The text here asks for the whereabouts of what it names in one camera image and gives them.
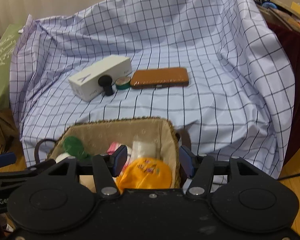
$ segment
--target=yellow pouch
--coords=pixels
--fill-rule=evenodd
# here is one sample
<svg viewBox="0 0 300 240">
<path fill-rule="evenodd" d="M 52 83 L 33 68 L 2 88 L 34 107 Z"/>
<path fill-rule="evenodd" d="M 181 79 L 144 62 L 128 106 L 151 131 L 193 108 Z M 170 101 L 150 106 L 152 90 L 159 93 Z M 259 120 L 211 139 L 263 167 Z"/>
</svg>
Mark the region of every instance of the yellow pouch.
<svg viewBox="0 0 300 240">
<path fill-rule="evenodd" d="M 170 188 L 171 183 L 172 173 L 169 166 L 153 158 L 136 159 L 116 179 L 121 193 L 125 188 Z"/>
</svg>

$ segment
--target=dark red cloth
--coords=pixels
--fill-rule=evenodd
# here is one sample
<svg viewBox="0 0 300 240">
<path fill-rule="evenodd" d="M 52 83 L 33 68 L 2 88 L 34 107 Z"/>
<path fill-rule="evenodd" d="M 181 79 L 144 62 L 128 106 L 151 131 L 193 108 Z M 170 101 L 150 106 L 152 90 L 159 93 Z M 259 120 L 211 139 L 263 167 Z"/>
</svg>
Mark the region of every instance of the dark red cloth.
<svg viewBox="0 0 300 240">
<path fill-rule="evenodd" d="M 267 23 L 268 27 L 277 35 L 282 44 L 295 74 L 295 104 L 290 131 L 289 143 L 284 164 L 300 148 L 300 35 L 283 27 Z"/>
</svg>

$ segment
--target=white and black grid cloth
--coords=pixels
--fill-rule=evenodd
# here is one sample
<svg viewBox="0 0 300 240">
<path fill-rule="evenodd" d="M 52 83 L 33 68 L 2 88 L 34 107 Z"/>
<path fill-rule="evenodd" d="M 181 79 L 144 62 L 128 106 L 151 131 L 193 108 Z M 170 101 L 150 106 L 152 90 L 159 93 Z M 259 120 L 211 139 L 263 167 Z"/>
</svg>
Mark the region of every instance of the white and black grid cloth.
<svg viewBox="0 0 300 240">
<path fill-rule="evenodd" d="M 189 86 L 82 101 L 68 77 L 110 54 L 130 57 L 134 71 L 186 67 Z M 105 0 L 70 17 L 29 16 L 10 70 L 28 166 L 40 139 L 76 122 L 161 116 L 189 131 L 195 154 L 241 156 L 277 177 L 294 95 L 290 62 L 253 0 Z"/>
</svg>

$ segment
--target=white box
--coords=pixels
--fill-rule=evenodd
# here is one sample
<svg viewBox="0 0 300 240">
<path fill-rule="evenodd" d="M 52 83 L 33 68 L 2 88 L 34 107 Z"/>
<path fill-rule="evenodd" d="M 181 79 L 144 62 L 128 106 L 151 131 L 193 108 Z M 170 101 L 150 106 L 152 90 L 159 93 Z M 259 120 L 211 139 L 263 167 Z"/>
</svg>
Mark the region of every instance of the white box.
<svg viewBox="0 0 300 240">
<path fill-rule="evenodd" d="M 98 84 L 101 76 L 111 76 L 113 85 L 119 77 L 127 76 L 131 72 L 129 57 L 111 55 L 70 76 L 69 82 L 74 94 L 88 102 L 103 92 L 103 88 Z"/>
</svg>

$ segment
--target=black knob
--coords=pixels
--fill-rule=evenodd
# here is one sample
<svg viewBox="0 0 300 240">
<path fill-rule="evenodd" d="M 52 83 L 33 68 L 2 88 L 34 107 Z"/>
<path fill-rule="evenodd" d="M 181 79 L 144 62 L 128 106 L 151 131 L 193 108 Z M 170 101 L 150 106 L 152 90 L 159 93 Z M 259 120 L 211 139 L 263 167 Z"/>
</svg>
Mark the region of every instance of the black knob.
<svg viewBox="0 0 300 240">
<path fill-rule="evenodd" d="M 101 76 L 98 80 L 98 84 L 100 87 L 103 87 L 106 96 L 113 95 L 112 78 L 109 75 Z"/>
</svg>

